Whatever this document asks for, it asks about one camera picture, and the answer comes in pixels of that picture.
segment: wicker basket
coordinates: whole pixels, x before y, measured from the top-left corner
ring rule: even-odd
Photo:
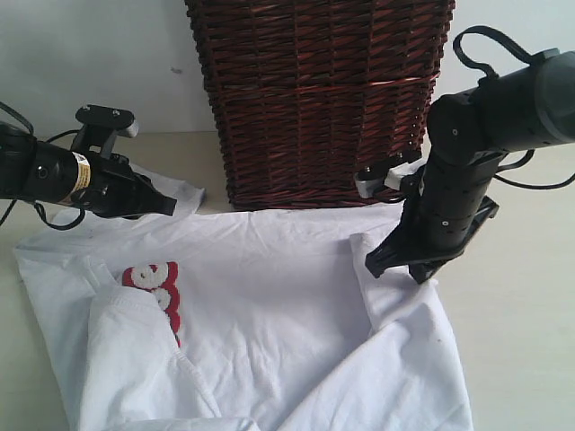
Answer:
[[[238,209],[367,203],[419,148],[454,0],[186,0]]]

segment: cloth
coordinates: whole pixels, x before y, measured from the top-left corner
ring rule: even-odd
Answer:
[[[364,267],[400,211],[90,217],[22,242],[71,428],[472,429],[436,283]]]

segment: white wall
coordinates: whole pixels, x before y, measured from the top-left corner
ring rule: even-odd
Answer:
[[[74,127],[87,102],[133,110],[146,132],[213,129],[183,0],[0,3],[0,100],[40,135]],[[575,49],[575,2],[546,3],[459,0],[451,35],[484,23],[531,51]],[[464,47],[503,73],[520,66],[479,36]],[[479,76],[459,64],[449,42],[436,95],[474,86]]]
[[[41,136],[87,102],[146,132],[214,128],[183,0],[0,0],[0,101]]]

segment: screw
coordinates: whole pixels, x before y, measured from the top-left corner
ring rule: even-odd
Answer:
[[[38,176],[38,178],[40,178],[41,180],[45,180],[48,177],[48,169],[46,169],[44,166],[38,166],[37,171],[36,171],[36,175]]]

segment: yellow label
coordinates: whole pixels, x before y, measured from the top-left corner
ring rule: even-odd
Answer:
[[[78,153],[72,152],[72,154],[78,163],[78,178],[76,178],[74,188],[70,191],[70,194],[60,202],[62,205],[72,205],[72,195],[78,190],[87,188],[90,185],[90,179],[92,178],[90,162],[88,162],[88,159]]]

